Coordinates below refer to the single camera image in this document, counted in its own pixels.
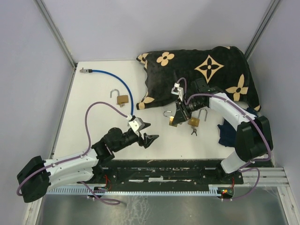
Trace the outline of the small brass padlock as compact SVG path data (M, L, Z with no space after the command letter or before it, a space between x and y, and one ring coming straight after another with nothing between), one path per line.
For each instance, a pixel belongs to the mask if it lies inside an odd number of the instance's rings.
M169 118L169 126L172 126L172 127L178 126L177 124L173 123L174 116L172 116L172 111L169 111L169 110L164 111L163 116Z

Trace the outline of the brass padlock with key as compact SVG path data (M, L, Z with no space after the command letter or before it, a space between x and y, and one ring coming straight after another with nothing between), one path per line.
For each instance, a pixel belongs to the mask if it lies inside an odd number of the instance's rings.
M128 95L120 95L118 89L113 89L110 91L110 98L112 98L113 92L117 92L117 105L123 107L125 104L129 103Z

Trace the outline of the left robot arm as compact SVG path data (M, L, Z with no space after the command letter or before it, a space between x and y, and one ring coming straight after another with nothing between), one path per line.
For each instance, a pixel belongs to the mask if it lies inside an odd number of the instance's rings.
M18 173L16 194L30 203L60 186L90 180L98 183L104 177L102 164L114 159L116 152L134 143L146 149L158 138L159 135L141 134L132 128L123 132L113 127L86 151L54 159L35 156Z

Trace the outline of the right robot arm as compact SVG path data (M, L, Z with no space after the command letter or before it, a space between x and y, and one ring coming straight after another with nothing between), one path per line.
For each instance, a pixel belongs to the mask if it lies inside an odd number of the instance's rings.
M219 87L210 87L204 79L193 81L193 94L186 96L187 86L176 82L171 93L178 96L173 125L192 118L192 113L208 107L228 121L236 131L235 151L220 163L215 178L226 183L232 173L251 163L269 161L272 157L273 141L269 120L265 116L256 117L232 101Z

